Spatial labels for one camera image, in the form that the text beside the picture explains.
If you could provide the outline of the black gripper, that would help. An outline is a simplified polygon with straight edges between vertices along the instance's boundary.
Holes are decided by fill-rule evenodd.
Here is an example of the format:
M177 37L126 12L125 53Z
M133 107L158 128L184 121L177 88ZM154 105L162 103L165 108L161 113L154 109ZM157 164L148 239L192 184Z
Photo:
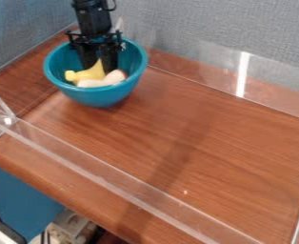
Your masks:
M96 47L98 46L100 59L104 72L109 73L118 67L118 49L122 46L122 32L112 30L110 12L117 9L117 1L113 7L108 6L108 0L72 0L80 32L68 31L68 41L77 50L84 69L89 69L94 62Z

